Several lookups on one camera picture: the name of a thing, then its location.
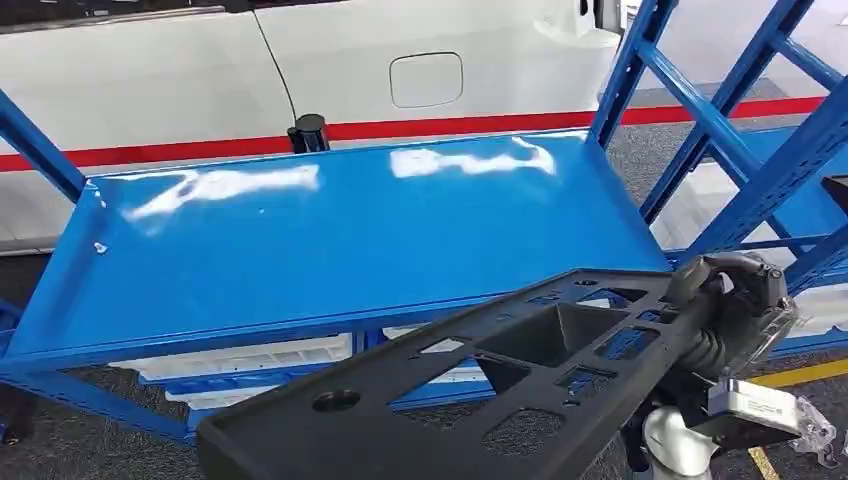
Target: white storage bin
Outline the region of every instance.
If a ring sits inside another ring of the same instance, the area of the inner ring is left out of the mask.
[[[187,403],[192,410],[207,410],[210,408],[229,407],[274,388],[277,388],[277,385],[270,387],[237,388],[217,392],[186,393],[181,395],[173,395],[166,391],[165,398],[171,402]]]
[[[739,191],[733,180],[716,163],[702,163],[690,173],[651,224],[651,232],[663,250],[688,247],[718,212]],[[762,224],[746,241],[780,238]],[[787,267],[795,261],[788,248],[756,250],[766,261]],[[796,297],[802,321],[791,337],[820,335],[832,327],[848,329],[848,285],[829,285],[805,290]]]
[[[344,360],[353,354],[353,335],[223,348],[110,363],[138,371],[147,380],[294,367]]]

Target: gray carpet floor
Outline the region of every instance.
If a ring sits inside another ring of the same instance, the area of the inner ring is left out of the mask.
[[[702,86],[710,93],[714,86]],[[773,84],[759,84],[750,97],[778,98],[782,93]],[[675,104],[659,91],[640,92],[635,106]],[[797,125],[801,118],[771,117],[736,122],[743,129]],[[691,124],[645,125],[622,127],[610,147],[610,159],[624,180],[637,204],[656,181],[689,132]],[[0,258],[0,297],[25,305],[40,275],[46,259],[43,257]],[[789,360],[771,362],[765,370],[815,364],[843,358],[845,351],[805,355]],[[177,404],[166,402],[160,391],[136,385],[134,376],[116,369],[84,369],[73,372],[87,380],[108,387],[134,401],[171,415],[183,415]],[[848,382],[843,378],[814,382],[791,389],[811,398],[840,428],[837,440],[841,448],[848,428],[846,407],[833,399],[845,398]],[[450,416],[438,411],[435,415]],[[83,414],[49,401],[39,402],[34,418],[35,432],[21,444],[0,448],[0,479],[56,480],[171,480],[202,479],[193,449],[131,431],[98,417]],[[522,429],[512,433],[521,442]],[[795,454],[786,446],[768,449],[768,453],[783,478],[846,478],[848,459],[836,470],[823,470],[809,456]],[[623,471],[622,448],[611,442],[596,465],[585,475],[587,479],[617,479]],[[731,453],[714,462],[717,479],[760,478],[753,462],[745,452]]]

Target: shelf surface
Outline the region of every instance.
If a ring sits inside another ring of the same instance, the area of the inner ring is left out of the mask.
[[[2,362],[59,368],[277,341],[475,303],[574,268],[667,270],[585,135],[90,178]]]

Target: hole in plate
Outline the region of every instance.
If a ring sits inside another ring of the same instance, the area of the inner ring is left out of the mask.
[[[537,409],[519,410],[481,439],[482,445],[506,456],[528,456],[539,451],[565,425],[565,417]]]
[[[445,338],[421,350],[421,353],[445,353],[452,352],[463,345],[462,342],[452,338]]]
[[[555,385],[566,389],[568,395],[574,397],[566,402],[579,405],[581,401],[589,400],[603,391],[615,377],[613,372],[577,367],[557,380]]]
[[[629,288],[602,288],[578,300],[577,305],[597,308],[627,308],[630,304],[647,295],[644,290]]]
[[[530,370],[485,356],[466,357],[445,372],[389,402],[397,415],[425,425],[450,429],[479,410],[493,396],[520,382]],[[473,402],[463,402],[473,398]],[[445,402],[450,406],[436,406]]]
[[[661,323],[663,325],[668,325],[677,318],[677,315],[669,312],[658,312],[656,310],[648,310],[646,312],[642,312],[639,314],[639,320],[644,320],[646,322],[651,323]]]
[[[623,328],[595,349],[595,353],[609,360],[633,360],[659,336],[655,330]]]
[[[627,317],[627,312],[559,304],[477,344],[481,350],[557,367]]]
[[[312,409],[321,413],[341,412],[353,408],[359,400],[359,394],[353,390],[336,390],[318,395],[312,402]]]

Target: white vehicle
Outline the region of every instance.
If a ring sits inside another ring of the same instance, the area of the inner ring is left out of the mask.
[[[593,110],[620,41],[604,0],[23,3],[0,2],[0,88],[62,150],[83,150],[72,158],[87,173],[255,154],[255,139],[285,136],[304,113],[338,124]],[[26,24],[43,19],[33,8],[83,18]],[[49,248],[70,204],[13,153],[0,145],[0,250]]]

